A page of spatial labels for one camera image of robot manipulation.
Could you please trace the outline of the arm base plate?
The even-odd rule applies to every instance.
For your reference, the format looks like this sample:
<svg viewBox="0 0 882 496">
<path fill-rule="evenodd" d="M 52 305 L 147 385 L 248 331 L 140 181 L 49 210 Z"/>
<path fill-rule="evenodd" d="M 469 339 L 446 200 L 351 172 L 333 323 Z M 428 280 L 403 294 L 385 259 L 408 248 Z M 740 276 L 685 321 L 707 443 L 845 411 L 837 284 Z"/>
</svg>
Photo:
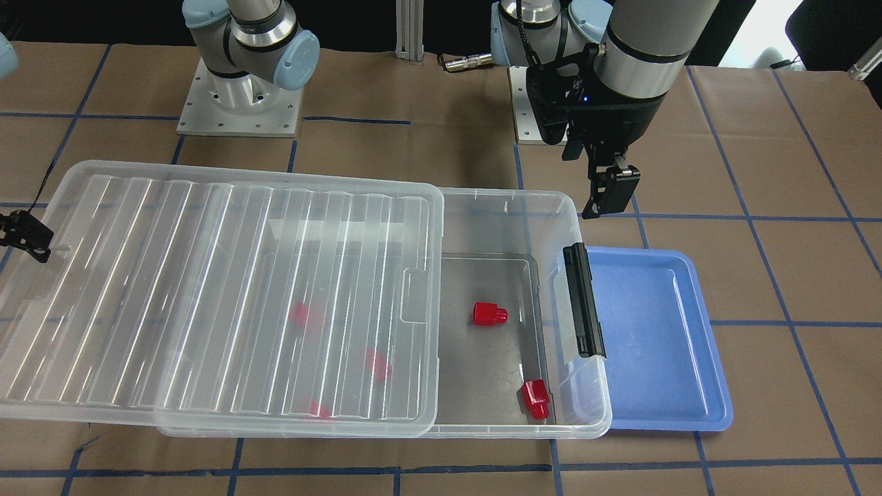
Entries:
<svg viewBox="0 0 882 496">
<path fill-rule="evenodd" d="M 544 76 L 529 78 L 526 66 L 508 69 L 511 94 L 511 115 L 515 125 L 515 140 L 523 145 L 544 145 L 542 129 L 559 132 L 560 145 L 565 144 L 565 130 L 569 125 L 566 100 L 573 85 L 579 80 L 576 65 L 552 70 Z"/>
<path fill-rule="evenodd" d="M 295 138 L 303 95 L 251 74 L 216 76 L 198 61 L 176 131 L 192 137 Z"/>
</svg>

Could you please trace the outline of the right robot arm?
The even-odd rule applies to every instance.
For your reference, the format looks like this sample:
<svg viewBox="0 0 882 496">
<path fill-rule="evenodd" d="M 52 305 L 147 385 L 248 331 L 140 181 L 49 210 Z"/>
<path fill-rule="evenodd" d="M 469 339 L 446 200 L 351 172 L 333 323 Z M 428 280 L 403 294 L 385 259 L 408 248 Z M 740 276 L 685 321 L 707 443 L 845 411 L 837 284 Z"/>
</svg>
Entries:
<svg viewBox="0 0 882 496">
<path fill-rule="evenodd" d="M 182 14 L 201 59 L 178 134 L 295 137 L 320 57 L 295 9 L 285 1 L 185 1 Z"/>
</svg>

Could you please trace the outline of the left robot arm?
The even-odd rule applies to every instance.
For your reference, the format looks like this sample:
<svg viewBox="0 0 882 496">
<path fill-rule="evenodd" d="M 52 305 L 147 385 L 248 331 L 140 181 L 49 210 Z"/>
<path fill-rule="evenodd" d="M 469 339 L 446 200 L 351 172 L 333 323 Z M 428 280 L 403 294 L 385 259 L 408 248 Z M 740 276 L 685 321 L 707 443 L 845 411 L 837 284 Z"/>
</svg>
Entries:
<svg viewBox="0 0 882 496">
<path fill-rule="evenodd" d="M 523 67 L 537 133 L 587 159 L 582 218 L 626 210 L 642 174 L 627 161 L 717 8 L 715 1 L 498 1 L 491 56 Z"/>
</svg>

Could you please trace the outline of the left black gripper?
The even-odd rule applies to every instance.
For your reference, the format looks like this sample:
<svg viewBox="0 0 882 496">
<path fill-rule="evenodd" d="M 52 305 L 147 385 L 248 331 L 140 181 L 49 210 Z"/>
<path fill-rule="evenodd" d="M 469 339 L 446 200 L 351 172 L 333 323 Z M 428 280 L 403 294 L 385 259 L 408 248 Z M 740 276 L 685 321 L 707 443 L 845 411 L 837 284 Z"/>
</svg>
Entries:
<svg viewBox="0 0 882 496">
<path fill-rule="evenodd" d="M 569 125 L 562 158 L 575 161 L 585 149 L 589 197 L 582 218 L 623 213 L 642 173 L 626 160 L 628 149 L 648 129 L 666 95 L 666 66 L 633 56 L 617 42 L 587 42 L 582 51 L 543 65 L 530 65 L 529 78 L 576 65 L 579 80 L 566 99 Z M 548 145 L 559 132 L 542 129 Z"/>
</svg>

